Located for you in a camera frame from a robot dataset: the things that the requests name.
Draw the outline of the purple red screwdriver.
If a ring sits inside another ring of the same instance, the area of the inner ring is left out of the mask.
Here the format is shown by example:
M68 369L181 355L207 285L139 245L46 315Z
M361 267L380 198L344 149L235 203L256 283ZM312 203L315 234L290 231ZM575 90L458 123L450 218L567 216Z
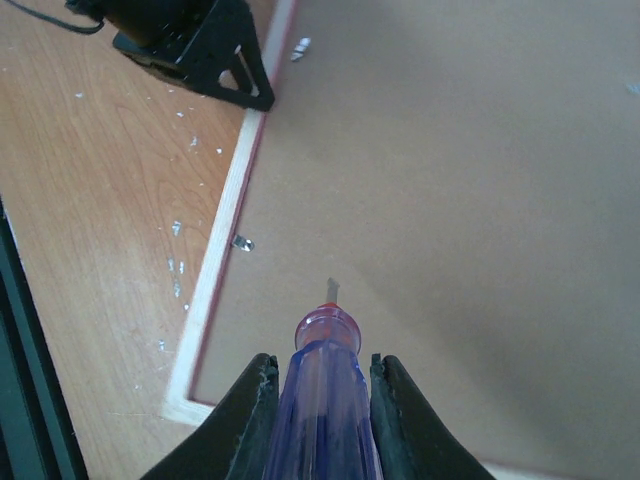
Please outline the purple red screwdriver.
M381 479L356 321L338 306L330 278L324 304L294 334L265 479Z

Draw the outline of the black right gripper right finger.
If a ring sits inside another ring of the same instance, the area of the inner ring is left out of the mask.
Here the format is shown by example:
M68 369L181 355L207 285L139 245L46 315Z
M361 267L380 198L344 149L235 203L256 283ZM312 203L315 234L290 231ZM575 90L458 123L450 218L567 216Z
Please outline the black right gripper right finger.
M371 358L371 425L386 479L491 479L394 355Z

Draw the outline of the pink picture frame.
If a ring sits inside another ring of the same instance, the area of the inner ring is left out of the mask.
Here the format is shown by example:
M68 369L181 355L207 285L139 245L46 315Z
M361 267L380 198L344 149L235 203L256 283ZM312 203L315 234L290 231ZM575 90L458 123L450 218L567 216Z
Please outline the pink picture frame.
M165 418L286 365L332 278L480 459L637 478L638 3L281 1L264 63Z

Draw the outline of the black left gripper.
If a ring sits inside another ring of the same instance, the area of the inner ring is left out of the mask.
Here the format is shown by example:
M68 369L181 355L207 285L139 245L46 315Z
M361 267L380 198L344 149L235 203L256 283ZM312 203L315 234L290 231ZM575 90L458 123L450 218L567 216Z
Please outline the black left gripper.
M113 47L166 83L245 109L269 110L275 102L246 1L67 1L65 7L112 24Z

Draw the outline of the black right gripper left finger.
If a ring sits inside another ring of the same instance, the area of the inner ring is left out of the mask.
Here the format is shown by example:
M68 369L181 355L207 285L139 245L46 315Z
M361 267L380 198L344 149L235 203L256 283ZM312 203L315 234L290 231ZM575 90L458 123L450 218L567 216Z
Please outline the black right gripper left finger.
M145 479L260 479L279 401L277 358L253 357L204 422Z

